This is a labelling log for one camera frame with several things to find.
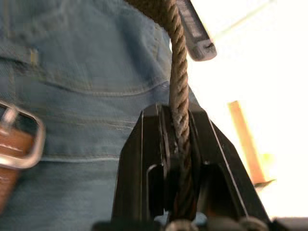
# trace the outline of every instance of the brown rope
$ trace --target brown rope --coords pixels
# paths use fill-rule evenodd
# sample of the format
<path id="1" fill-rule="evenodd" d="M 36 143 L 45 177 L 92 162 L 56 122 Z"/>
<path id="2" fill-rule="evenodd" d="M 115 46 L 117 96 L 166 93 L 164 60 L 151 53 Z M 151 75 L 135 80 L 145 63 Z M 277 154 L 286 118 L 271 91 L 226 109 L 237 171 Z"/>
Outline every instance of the brown rope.
<path id="1" fill-rule="evenodd" d="M 169 34 L 172 43 L 172 66 L 169 103 L 181 157 L 179 189 L 170 219 L 193 220 L 196 214 L 196 198 L 193 192 L 192 162 L 189 140 L 188 76 L 183 26 L 176 0 L 125 0 Z"/>

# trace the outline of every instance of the blue jeans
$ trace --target blue jeans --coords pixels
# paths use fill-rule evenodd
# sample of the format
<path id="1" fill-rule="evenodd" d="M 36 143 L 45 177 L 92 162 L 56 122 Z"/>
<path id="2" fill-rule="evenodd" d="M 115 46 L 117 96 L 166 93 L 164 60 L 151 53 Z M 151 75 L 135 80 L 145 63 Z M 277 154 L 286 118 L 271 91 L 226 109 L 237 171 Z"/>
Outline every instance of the blue jeans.
<path id="1" fill-rule="evenodd" d="M 118 158 L 141 110 L 168 103 L 169 37 L 123 0 L 0 0 L 0 9 L 0 99 L 47 128 L 0 230 L 89 230 L 111 217 Z"/>

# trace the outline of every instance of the twisted rope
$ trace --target twisted rope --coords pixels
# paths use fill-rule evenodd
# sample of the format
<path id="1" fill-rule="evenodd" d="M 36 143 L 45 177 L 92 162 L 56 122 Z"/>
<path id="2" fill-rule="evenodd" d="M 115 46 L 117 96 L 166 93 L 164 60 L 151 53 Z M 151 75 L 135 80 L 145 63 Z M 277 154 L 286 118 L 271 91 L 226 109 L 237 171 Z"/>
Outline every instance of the twisted rope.
<path id="1" fill-rule="evenodd" d="M 176 0 L 125 0 L 169 34 L 172 43 L 172 66 L 169 104 L 178 142 L 181 161 L 179 188 L 170 220 L 193 220 L 196 214 L 196 198 L 193 191 L 192 161 L 189 139 L 188 75 L 183 26 Z"/>

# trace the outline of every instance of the belt buckle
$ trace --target belt buckle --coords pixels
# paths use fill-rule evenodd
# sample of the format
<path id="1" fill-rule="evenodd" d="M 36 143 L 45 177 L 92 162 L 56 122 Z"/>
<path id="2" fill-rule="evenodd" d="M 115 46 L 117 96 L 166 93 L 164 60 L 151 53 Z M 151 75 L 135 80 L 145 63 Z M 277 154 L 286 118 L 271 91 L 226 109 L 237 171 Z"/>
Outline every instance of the belt buckle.
<path id="1" fill-rule="evenodd" d="M 0 107 L 6 109 L 0 121 L 1 135 L 8 135 L 10 133 L 18 114 L 34 120 L 38 127 L 30 153 L 23 157 L 0 153 L 0 166 L 13 169 L 27 169 L 33 167 L 39 162 L 43 152 L 46 137 L 46 130 L 43 122 L 32 113 L 1 100 Z"/>

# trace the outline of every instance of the seam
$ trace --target seam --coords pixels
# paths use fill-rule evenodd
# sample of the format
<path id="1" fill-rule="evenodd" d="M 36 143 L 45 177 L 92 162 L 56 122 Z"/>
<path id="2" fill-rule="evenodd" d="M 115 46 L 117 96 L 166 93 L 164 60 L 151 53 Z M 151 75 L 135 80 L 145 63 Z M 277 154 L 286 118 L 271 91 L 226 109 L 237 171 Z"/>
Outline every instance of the seam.
<path id="1" fill-rule="evenodd" d="M 108 154 L 69 154 L 69 153 L 54 153 L 54 154 L 50 154 L 48 153 L 48 155 L 52 155 L 53 157 L 64 157 L 64 158 L 71 158 L 71 157 L 75 157 L 75 156 L 88 156 L 89 158 L 92 158 L 92 157 L 108 157 L 108 158 L 119 158 L 118 155 L 108 155 Z"/>
<path id="2" fill-rule="evenodd" d="M 3 0 L 3 28 L 4 36 L 8 39 L 11 36 L 10 30 L 10 14 L 9 14 L 9 0 Z"/>
<path id="3" fill-rule="evenodd" d="M 53 121 L 62 122 L 66 124 L 76 124 L 76 125 L 90 125 L 90 124 L 103 124 L 111 127 L 116 128 L 125 128 L 125 129 L 132 129 L 136 122 L 127 122 L 121 120 L 106 120 L 106 119 L 99 119 L 93 117 L 79 117 L 79 118 L 72 118 L 72 114 L 61 113 L 60 115 L 46 115 L 45 113 L 38 113 L 39 117 L 46 118 L 46 119 L 53 119 Z M 69 116 L 68 120 L 59 118 L 60 116 Z"/>
<path id="4" fill-rule="evenodd" d="M 41 162 L 68 162 L 68 163 L 89 163 L 96 161 L 119 161 L 119 156 L 90 156 L 89 158 L 71 158 L 63 156 L 43 157 Z"/>
<path id="5" fill-rule="evenodd" d="M 49 110 L 51 108 L 49 107 L 45 107 L 45 106 L 42 106 L 42 105 L 39 105 L 39 104 L 35 104 L 35 103 L 27 103 L 27 102 L 23 102 L 23 101 L 19 101 L 17 100 L 17 103 L 19 105 L 24 105 L 24 106 L 28 106 L 28 107 L 35 107 L 35 108 L 38 108 L 38 109 L 45 109 L 45 110 Z M 59 110 L 60 112 L 57 114 L 58 116 L 74 116 L 77 112 L 74 112 L 74 111 L 71 111 L 71 110 L 66 110 L 67 112 L 70 112 L 70 113 L 66 113 L 63 111 L 63 108 L 61 107 L 56 107 L 56 106 L 53 106 L 52 107 L 53 110 Z M 78 116 L 78 118 L 81 118 L 81 119 L 85 119 L 85 120 L 99 120 L 99 121 L 108 121 L 110 123 L 118 123 L 118 122 L 122 122 L 122 123 L 129 123 L 129 124 L 135 124 L 136 122 L 135 121 L 125 121 L 125 120 L 109 120 L 109 119 L 97 119 L 96 117 L 94 116 Z"/>
<path id="6" fill-rule="evenodd" d="M 26 76 L 32 80 L 44 81 L 46 83 L 55 84 L 65 89 L 72 90 L 78 93 L 84 93 L 93 96 L 106 96 L 106 97 L 139 95 L 149 92 L 150 90 L 168 82 L 168 80 L 165 79 L 154 78 L 159 80 L 148 81 L 147 83 L 134 87 L 131 90 L 127 88 L 127 89 L 122 89 L 122 91 L 107 91 L 105 89 L 91 89 L 89 85 L 81 83 L 80 81 L 76 80 L 76 77 L 70 78 L 69 77 L 70 75 L 68 74 L 63 75 L 59 71 L 56 71 L 56 73 L 54 73 L 54 72 L 43 71 L 38 67 L 36 68 L 22 67 L 21 70 L 20 68 L 16 68 L 16 72 L 19 72 L 20 75 Z"/>

